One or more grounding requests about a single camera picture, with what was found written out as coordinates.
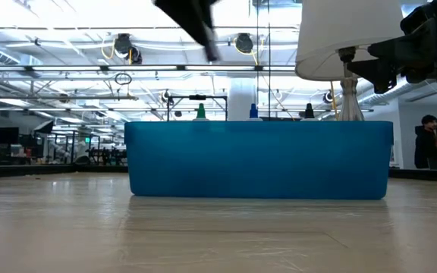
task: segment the blue bin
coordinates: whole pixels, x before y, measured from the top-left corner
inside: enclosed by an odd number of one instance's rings
[[[390,122],[131,122],[137,196],[381,199]]]

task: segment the ceiling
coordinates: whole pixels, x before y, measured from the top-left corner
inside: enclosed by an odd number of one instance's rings
[[[216,26],[216,44],[222,60],[220,65],[278,65],[291,66],[297,50],[301,23],[301,4],[291,5],[288,0],[271,0],[271,8],[257,10],[249,0],[221,0],[213,6]],[[400,0],[404,14],[409,14],[424,0]],[[112,54],[113,39],[119,33],[129,33],[131,41],[140,50],[143,64],[207,64],[202,48],[178,25],[156,8],[151,0],[0,0],[0,50],[17,60],[44,65],[126,65],[127,62]],[[256,55],[241,54],[234,47],[239,33],[249,33]],[[231,82],[237,77],[256,78],[259,90],[259,108],[269,108],[269,87],[274,95],[271,108],[304,108],[308,102],[315,109],[330,109],[323,95],[330,83],[302,80],[285,71],[272,75],[216,73],[216,72],[132,72],[133,81],[119,86],[116,73],[42,72],[39,78],[19,73],[0,73],[0,95],[33,94],[35,96],[95,96],[95,99],[43,101],[29,100],[31,107],[41,108],[163,108],[165,91],[173,96],[203,94],[227,95]],[[339,83],[334,83],[340,99]],[[371,86],[364,84],[364,91]],[[135,99],[121,99],[131,95]],[[0,101],[8,107],[18,107]],[[206,108],[219,108],[217,102],[207,100]],[[196,108],[198,102],[184,100],[182,108]],[[47,117],[58,113],[40,111]],[[122,124],[125,121],[158,121],[165,114],[152,111],[107,112],[104,118],[95,113],[79,114],[90,124]],[[184,111],[178,120],[189,120],[195,113]],[[275,112],[275,115],[297,117],[297,111]],[[209,115],[224,120],[223,111]]]

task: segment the lamp shade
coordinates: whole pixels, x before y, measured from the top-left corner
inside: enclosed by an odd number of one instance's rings
[[[366,48],[403,36],[398,0],[304,0],[296,74],[306,80],[341,80],[338,50],[356,46],[354,61],[373,59]]]

